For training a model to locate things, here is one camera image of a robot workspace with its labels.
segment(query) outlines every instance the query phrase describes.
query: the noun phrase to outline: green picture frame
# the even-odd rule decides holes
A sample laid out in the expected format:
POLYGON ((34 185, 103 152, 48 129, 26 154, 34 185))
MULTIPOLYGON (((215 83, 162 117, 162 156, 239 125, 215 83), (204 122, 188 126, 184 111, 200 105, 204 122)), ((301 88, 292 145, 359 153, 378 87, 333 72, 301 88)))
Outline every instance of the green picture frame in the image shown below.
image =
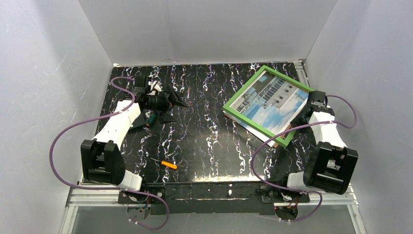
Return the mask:
MULTIPOLYGON (((247 118, 246 116, 242 115, 240 112, 238 112, 237 110, 231 108, 230 106, 234 103, 235 100, 238 99, 238 97, 243 94, 245 92, 245 90, 253 83, 255 82, 257 79, 259 79, 262 74, 264 74, 265 72, 271 73, 273 75, 275 75, 278 78, 283 79, 284 81, 295 85, 296 87, 298 87, 299 89, 305 91, 305 92, 311 92, 314 91, 313 88, 302 84, 280 72, 277 72, 276 70, 268 67, 268 66, 262 66, 243 86, 240 90, 237 91, 237 93, 223 106, 223 110, 227 113, 229 113, 231 116, 235 117, 236 119, 238 119, 239 121, 247 124, 248 126, 252 127, 253 129, 257 130, 258 132, 262 133, 264 136, 271 138, 273 136, 275 136, 275 134, 271 131, 269 131, 268 129, 262 127, 261 125, 259 125, 258 123, 256 123, 253 120, 250 120, 249 118, 247 118)), ((290 132, 287 136, 285 136, 284 138, 282 137, 278 137, 276 138, 274 141, 279 144, 282 147, 287 147, 287 145, 290 143, 293 135, 294 135, 295 131, 290 132)))

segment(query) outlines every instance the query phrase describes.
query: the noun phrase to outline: picture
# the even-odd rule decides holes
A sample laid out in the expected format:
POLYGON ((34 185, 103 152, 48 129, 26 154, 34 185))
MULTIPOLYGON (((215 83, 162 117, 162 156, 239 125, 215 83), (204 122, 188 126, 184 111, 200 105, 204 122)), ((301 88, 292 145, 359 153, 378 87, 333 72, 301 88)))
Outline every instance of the picture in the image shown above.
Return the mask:
POLYGON ((306 91, 265 72, 230 107, 277 134, 288 128, 307 97, 306 91))

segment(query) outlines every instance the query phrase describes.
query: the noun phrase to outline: gray floor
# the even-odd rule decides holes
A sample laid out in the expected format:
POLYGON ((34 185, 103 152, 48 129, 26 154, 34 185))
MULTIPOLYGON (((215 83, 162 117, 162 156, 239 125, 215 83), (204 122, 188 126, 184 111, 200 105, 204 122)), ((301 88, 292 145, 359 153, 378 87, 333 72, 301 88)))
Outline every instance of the gray floor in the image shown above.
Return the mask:
MULTIPOLYGON (((299 216, 307 214, 313 206, 299 206, 299 216)), ((157 231, 148 230, 128 221, 126 207, 79 207, 73 234, 355 234, 346 205, 323 205, 301 222, 274 221, 275 216, 257 214, 171 214, 166 226, 157 231)), ((164 215, 150 215, 145 222, 156 226, 164 215)))

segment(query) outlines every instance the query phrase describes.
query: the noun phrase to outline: picture frame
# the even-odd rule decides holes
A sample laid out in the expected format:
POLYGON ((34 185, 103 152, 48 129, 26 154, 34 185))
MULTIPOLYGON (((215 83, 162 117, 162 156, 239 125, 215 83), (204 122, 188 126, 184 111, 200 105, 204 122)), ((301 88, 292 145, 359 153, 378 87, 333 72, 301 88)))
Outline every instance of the picture frame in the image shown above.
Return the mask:
MULTIPOLYGON (((311 91, 314 89, 264 65, 223 106, 223 111, 268 139, 289 129, 289 122, 306 104, 311 91)), ((276 138, 274 147, 287 147, 294 133, 276 138)))

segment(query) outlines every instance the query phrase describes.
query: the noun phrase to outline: black table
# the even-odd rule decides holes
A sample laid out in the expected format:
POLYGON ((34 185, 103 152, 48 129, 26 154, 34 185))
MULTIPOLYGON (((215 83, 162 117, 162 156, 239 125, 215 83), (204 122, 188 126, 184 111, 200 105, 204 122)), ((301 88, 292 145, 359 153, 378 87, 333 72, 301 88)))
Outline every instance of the black table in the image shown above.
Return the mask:
MULTIPOLYGON (((163 84, 172 84, 184 93, 183 99, 189 105, 189 108, 175 107, 172 112, 178 119, 175 123, 155 123, 126 135, 121 152, 127 170, 139 173, 150 184, 257 181, 249 162, 262 142, 225 117, 222 106, 262 65, 298 80, 292 63, 113 68, 111 78, 146 75, 163 84), (178 169, 167 169, 149 157, 172 162, 178 169)), ((120 86, 127 85, 127 80, 121 81, 120 86)), ((101 115, 114 111, 118 94, 118 90, 108 85, 101 115)), ((98 131, 106 122, 107 119, 99 122, 98 131)), ((275 181, 287 173, 302 171, 314 144, 311 132, 296 132, 286 149, 265 147, 255 160, 257 172, 275 181)))

